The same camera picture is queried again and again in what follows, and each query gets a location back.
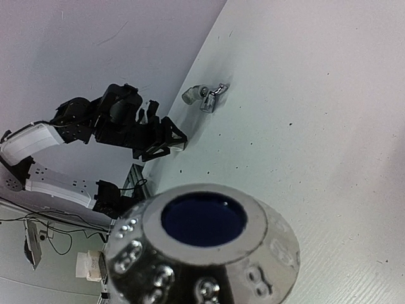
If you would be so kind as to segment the white pipe elbow fitting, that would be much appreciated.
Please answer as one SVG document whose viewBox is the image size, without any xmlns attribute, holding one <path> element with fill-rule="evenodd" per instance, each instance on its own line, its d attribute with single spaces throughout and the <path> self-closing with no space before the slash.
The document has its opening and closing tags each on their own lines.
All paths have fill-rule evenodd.
<svg viewBox="0 0 405 304">
<path fill-rule="evenodd" d="M 206 85 L 195 85 L 182 94 L 182 100 L 187 105 L 193 105 L 197 101 L 201 102 L 205 98 L 207 90 Z"/>
</svg>

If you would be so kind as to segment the small white pipe fitting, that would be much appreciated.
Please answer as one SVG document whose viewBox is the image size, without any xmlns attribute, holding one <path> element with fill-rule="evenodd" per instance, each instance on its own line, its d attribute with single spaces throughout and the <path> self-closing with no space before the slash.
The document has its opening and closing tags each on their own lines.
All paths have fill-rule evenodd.
<svg viewBox="0 0 405 304">
<path fill-rule="evenodd" d="M 187 147 L 187 142 L 181 142 L 170 146 L 171 151 L 181 152 Z"/>
</svg>

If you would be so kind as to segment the blue water faucet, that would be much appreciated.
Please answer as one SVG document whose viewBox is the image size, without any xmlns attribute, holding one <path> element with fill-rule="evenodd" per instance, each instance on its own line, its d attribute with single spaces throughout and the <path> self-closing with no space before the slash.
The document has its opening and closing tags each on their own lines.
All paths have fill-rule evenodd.
<svg viewBox="0 0 405 304">
<path fill-rule="evenodd" d="M 188 184 L 136 204 L 104 251 L 112 303 L 281 303 L 299 242 L 269 204 L 219 184 Z"/>
</svg>

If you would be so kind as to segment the chrome water faucet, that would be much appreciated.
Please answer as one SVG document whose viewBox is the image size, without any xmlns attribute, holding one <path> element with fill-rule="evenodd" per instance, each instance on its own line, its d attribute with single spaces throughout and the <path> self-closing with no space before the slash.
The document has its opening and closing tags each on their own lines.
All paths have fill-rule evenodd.
<svg viewBox="0 0 405 304">
<path fill-rule="evenodd" d="M 221 95 L 229 88 L 228 84 L 220 83 L 218 87 L 202 86 L 199 93 L 202 98 L 199 109 L 204 113 L 213 113 Z"/>
</svg>

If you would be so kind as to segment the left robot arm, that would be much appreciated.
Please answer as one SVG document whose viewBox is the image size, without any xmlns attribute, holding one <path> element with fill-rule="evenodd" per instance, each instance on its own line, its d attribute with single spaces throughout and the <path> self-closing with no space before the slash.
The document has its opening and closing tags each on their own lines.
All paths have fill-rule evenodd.
<svg viewBox="0 0 405 304">
<path fill-rule="evenodd" d="M 52 151 L 72 143 L 98 144 L 129 149 L 135 160 L 148 162 L 184 149 L 188 138 L 169 117 L 157 115 L 159 103 L 143 107 L 139 90 L 129 84 L 111 84 L 93 100 L 77 97 L 61 104 L 50 121 L 32 122 L 1 138 L 1 178 L 11 191 L 44 193 L 93 212 L 117 219 L 137 199 L 124 195 L 105 180 L 70 177 L 53 171 L 47 161 Z"/>
</svg>

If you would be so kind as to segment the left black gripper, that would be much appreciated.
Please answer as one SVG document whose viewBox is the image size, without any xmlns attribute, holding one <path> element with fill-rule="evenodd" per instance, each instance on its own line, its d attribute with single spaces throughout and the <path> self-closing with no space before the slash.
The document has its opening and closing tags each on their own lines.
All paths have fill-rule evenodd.
<svg viewBox="0 0 405 304">
<path fill-rule="evenodd" d="M 132 158 L 141 158 L 142 162 L 169 155 L 171 145 L 188 142 L 186 134 L 169 117 L 157 116 L 145 125 L 133 122 L 124 126 L 102 120 L 94 137 L 101 144 L 131 149 Z"/>
</svg>

